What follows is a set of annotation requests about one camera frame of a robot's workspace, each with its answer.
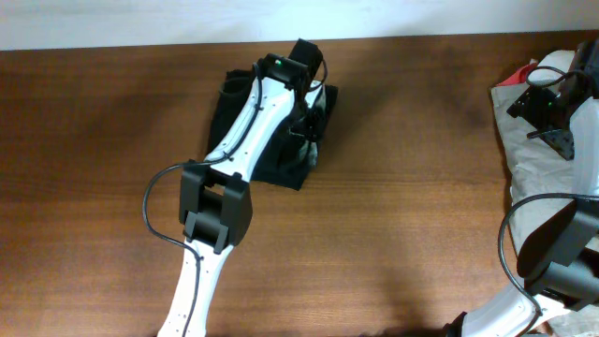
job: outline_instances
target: folded black cloth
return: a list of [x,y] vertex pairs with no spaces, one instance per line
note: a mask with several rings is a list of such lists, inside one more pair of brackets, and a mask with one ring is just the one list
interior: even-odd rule
[[[227,72],[212,119],[208,152],[226,136],[245,105],[252,89],[251,71]],[[253,181],[300,190],[310,169],[316,165],[320,142],[337,100],[338,89],[325,85],[310,109],[296,105],[277,127],[258,159]]]

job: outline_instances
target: white wall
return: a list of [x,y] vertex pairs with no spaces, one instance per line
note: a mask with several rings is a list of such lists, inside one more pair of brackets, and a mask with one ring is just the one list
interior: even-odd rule
[[599,0],[0,0],[1,50],[597,28]]

